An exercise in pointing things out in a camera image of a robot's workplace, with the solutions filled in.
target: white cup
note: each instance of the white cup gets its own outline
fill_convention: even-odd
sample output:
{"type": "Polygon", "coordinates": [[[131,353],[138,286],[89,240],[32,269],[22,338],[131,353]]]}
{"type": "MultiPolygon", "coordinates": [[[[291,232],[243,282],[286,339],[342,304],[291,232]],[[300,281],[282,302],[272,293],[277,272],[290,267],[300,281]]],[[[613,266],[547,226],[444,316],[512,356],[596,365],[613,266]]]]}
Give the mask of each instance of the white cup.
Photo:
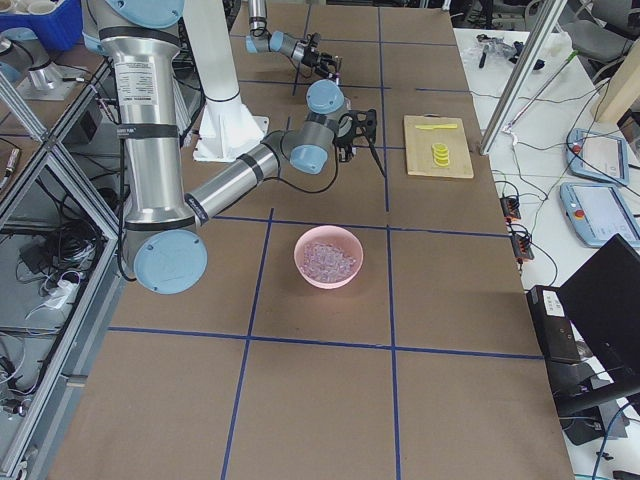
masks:
{"type": "Polygon", "coordinates": [[[49,0],[37,0],[27,7],[31,15],[48,15],[56,9],[56,4],[49,0]]]}
{"type": "Polygon", "coordinates": [[[0,0],[0,13],[12,13],[14,8],[13,0],[0,0]]]}

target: label sticker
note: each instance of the label sticker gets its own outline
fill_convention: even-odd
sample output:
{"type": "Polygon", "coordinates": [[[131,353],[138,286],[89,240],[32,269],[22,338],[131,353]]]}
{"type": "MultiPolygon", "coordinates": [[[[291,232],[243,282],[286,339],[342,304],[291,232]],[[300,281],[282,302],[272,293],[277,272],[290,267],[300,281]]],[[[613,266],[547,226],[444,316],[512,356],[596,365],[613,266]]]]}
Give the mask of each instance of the label sticker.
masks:
{"type": "Polygon", "coordinates": [[[564,309],[560,303],[560,299],[556,292],[550,290],[544,290],[542,292],[544,298],[544,309],[547,311],[547,315],[552,317],[564,317],[564,309]]]}
{"type": "Polygon", "coordinates": [[[158,104],[153,62],[120,62],[115,67],[120,105],[158,104]]]}

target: white table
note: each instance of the white table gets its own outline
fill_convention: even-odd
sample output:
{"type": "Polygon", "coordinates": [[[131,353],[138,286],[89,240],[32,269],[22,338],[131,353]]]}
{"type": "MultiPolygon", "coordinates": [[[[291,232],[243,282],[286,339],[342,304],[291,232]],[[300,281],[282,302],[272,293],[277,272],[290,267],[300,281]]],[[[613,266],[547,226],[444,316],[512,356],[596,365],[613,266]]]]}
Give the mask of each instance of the white table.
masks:
{"type": "MultiPolygon", "coordinates": [[[[512,44],[514,41],[524,42],[528,33],[455,29],[467,82],[474,96],[476,114],[480,128],[484,132],[498,103],[497,97],[504,90],[511,75],[513,64],[504,57],[490,54],[484,68],[480,69],[478,65],[482,47],[479,46],[476,36],[482,33],[489,37],[504,38],[507,44],[512,44]]],[[[524,97],[534,95],[544,81],[560,67],[570,52],[571,40],[568,36],[566,34],[552,34],[540,53],[540,58],[545,60],[546,66],[530,75],[520,95],[524,97]]],[[[589,93],[593,92],[594,88],[580,62],[577,59],[572,61],[542,94],[541,98],[562,101],[587,95],[559,104],[535,102],[514,127],[518,141],[543,148],[563,144],[567,133],[573,127],[576,117],[585,104],[589,102],[591,105],[597,100],[597,95],[592,96],[593,94],[589,93]]],[[[508,118],[513,118],[526,102],[525,99],[519,99],[508,118]]],[[[575,127],[590,128],[591,131],[601,133],[617,131],[616,125],[593,123],[590,105],[584,110],[575,127]]],[[[526,182],[539,187],[544,192],[549,192],[549,199],[539,210],[535,228],[535,214],[541,201],[533,195],[522,196],[520,211],[523,218],[518,223],[533,230],[533,242],[553,257],[558,265],[558,277],[554,285],[562,285],[596,250],[584,246],[575,234],[560,202],[559,186],[566,181],[586,182],[587,180],[577,178],[565,171],[564,146],[538,151],[524,145],[517,145],[515,152],[517,163],[512,138],[506,134],[500,134],[489,153],[491,166],[494,169],[494,178],[496,181],[507,180],[513,183],[521,195],[537,194],[543,197],[540,191],[526,182]],[[518,175],[518,165],[522,179],[518,175]]],[[[640,164],[630,148],[628,153],[631,163],[640,164]]],[[[630,186],[636,191],[640,191],[640,172],[631,170],[630,175],[630,186]]],[[[515,193],[510,185],[497,183],[496,187],[499,194],[502,193],[503,187],[506,195],[515,193]]],[[[640,213],[640,198],[625,189],[622,190],[622,195],[631,211],[640,213]]],[[[525,289],[536,284],[548,285],[554,277],[555,269],[551,261],[537,249],[534,249],[534,255],[536,256],[535,260],[525,263],[523,267],[522,285],[525,289]]],[[[592,359],[589,363],[594,371],[602,370],[597,360],[592,359]]],[[[635,412],[631,409],[625,410],[625,414],[635,416],[635,412]]],[[[605,451],[613,455],[614,460],[602,460],[598,475],[612,478],[613,470],[640,473],[640,424],[632,422],[627,428],[627,433],[629,439],[610,440],[607,443],[605,451]]],[[[591,475],[596,460],[595,452],[600,448],[600,443],[601,440],[598,439],[576,447],[568,439],[566,440],[575,473],[591,475]]]]}

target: monitor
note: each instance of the monitor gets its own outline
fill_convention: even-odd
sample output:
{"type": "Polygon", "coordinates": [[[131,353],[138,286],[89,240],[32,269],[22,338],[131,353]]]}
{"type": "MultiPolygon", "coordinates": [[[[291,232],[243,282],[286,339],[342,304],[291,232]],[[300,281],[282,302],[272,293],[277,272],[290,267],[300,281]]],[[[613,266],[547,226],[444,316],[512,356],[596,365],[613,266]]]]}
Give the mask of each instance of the monitor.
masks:
{"type": "Polygon", "coordinates": [[[640,255],[614,235],[558,290],[567,317],[614,380],[556,402],[562,415],[626,397],[640,413],[640,255]]]}

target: chair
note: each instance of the chair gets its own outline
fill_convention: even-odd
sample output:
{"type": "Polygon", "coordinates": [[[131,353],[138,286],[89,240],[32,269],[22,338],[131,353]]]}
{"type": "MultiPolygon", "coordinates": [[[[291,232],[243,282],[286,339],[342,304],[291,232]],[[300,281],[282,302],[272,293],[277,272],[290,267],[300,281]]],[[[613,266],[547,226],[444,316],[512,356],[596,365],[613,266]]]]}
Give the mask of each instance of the chair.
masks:
{"type": "MultiPolygon", "coordinates": [[[[583,9],[576,12],[576,17],[583,9]]],[[[571,37],[573,48],[581,56],[604,65],[593,76],[594,79],[613,65],[621,63],[640,35],[639,27],[628,26],[630,11],[631,0],[593,0],[591,15],[594,21],[575,20],[562,26],[571,37]],[[598,21],[604,22],[606,28],[598,21]]]]}

